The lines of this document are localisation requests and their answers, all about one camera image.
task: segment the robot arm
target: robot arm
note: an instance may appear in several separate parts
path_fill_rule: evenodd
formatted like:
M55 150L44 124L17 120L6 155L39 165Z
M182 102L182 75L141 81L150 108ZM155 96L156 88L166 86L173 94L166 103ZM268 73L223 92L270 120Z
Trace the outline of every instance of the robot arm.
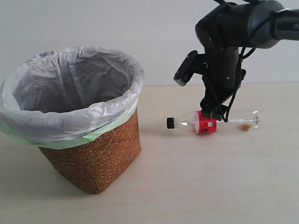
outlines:
M241 5L216 1L219 6L195 26L205 53L190 52L174 80L185 86L194 73L202 75L206 87L200 103L202 114L226 122L246 75L242 61L255 49L272 48L280 40L299 40L299 10L285 9L275 0L246 0ZM246 48L252 50L244 55ZM229 105L223 105L230 97Z

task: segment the green tape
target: green tape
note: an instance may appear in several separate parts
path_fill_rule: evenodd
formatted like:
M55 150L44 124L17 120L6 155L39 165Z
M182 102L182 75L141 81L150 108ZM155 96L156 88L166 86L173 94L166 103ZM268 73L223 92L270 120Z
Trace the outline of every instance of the green tape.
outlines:
M44 147L44 148L51 148L51 149L64 149L64 148L71 148L76 146L81 146L86 143L90 143L95 141L98 137L100 137L102 134L111 131L112 129L122 125L123 123L127 122L131 116L136 111L136 107L133 107L128 113L125 113L121 117L119 117L117 120L114 120L110 122L109 124L88 133L85 136L68 140L68 141L61 141L61 142L55 142L51 144L41 144L37 142L30 142L25 139L23 139L21 136L19 136L17 133L15 133L12 129L10 129L7 124L3 121L3 119L0 117L0 131L4 134L8 135L9 137L28 145L35 145L37 147Z

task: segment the woven basket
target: woven basket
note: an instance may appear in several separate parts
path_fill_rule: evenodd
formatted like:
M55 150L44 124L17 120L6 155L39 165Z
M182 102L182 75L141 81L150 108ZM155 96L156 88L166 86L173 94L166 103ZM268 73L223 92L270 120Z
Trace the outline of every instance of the woven basket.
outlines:
M73 185L89 194L100 194L141 152L137 110L127 122L91 143L61 150L39 149Z

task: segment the wicker trash can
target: wicker trash can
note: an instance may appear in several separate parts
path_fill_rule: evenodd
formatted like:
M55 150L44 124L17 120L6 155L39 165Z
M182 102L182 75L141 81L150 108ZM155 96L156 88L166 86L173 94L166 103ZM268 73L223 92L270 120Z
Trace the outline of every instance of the wicker trash can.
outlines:
M0 86L0 131L37 146L74 186L100 194L141 152L143 79L139 62L119 50L39 54Z

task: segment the white wall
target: white wall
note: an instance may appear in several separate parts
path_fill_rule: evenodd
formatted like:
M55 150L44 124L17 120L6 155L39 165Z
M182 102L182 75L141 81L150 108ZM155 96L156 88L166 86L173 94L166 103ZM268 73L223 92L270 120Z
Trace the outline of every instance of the white wall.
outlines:
M280 0L299 8L297 0ZM203 52L194 26L212 0L0 1L0 81L38 53L73 45L100 45L134 54L146 85L176 85L173 75L189 51ZM299 42L258 50L244 62L246 82L299 81ZM201 84L196 76L190 84Z

